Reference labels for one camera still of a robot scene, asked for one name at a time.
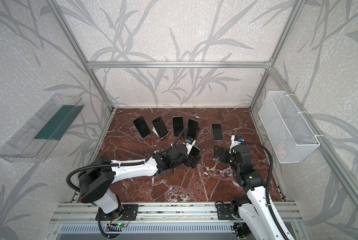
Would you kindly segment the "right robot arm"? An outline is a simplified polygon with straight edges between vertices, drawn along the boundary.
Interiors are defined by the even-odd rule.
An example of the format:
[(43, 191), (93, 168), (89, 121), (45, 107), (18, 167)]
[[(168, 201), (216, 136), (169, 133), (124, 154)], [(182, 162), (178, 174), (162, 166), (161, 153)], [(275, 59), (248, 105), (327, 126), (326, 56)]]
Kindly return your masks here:
[[(254, 170), (249, 145), (261, 147), (269, 157), (269, 172), (266, 179)], [(270, 196), (273, 157), (259, 143), (240, 143), (230, 150), (214, 146), (214, 157), (229, 164), (236, 174), (236, 181), (244, 194), (231, 202), (232, 215), (243, 220), (247, 229), (257, 240), (293, 240), (291, 232), (282, 220)]]

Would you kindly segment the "white-edged phone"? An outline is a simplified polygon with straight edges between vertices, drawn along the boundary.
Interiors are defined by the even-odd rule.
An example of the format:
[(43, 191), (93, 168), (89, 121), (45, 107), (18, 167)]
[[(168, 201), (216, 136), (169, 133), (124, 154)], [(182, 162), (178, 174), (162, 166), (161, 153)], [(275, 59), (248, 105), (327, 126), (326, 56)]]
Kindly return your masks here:
[(224, 140), (223, 130), (221, 124), (212, 124), (213, 140), (221, 142)]

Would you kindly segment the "black phone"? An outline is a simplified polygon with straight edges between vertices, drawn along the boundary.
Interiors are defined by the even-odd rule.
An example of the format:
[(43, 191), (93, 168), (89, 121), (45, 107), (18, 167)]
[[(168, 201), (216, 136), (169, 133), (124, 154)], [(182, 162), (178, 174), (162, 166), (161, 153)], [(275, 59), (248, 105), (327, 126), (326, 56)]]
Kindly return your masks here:
[(151, 133), (150, 128), (148, 127), (143, 116), (138, 117), (133, 121), (134, 126), (136, 127), (138, 133), (141, 134), (142, 137)]
[(196, 156), (198, 156), (200, 154), (200, 149), (199, 148), (197, 148), (196, 146), (193, 146), (192, 147), (192, 149), (191, 149), (191, 151), (190, 151), (190, 153), (189, 153), (189, 155), (191, 156), (191, 157), (196, 157)]
[(166, 135), (168, 133), (168, 130), (165, 126), (165, 123), (162, 119), (162, 117), (158, 117), (152, 121), (153, 127), (157, 130), (160, 137)]

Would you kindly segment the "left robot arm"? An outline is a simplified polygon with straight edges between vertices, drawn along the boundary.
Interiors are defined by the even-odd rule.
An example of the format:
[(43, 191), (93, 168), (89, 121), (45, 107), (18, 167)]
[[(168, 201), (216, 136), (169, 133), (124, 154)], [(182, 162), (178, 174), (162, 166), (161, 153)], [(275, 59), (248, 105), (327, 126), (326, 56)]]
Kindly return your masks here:
[(111, 214), (121, 209), (118, 196), (109, 189), (112, 184), (137, 177), (168, 174), (180, 165), (194, 169), (200, 161), (199, 148), (181, 144), (154, 152), (143, 160), (116, 161), (110, 160), (108, 156), (98, 157), (93, 163), (71, 175), (78, 174), (77, 191), (80, 192), (82, 203), (94, 204), (105, 214)]

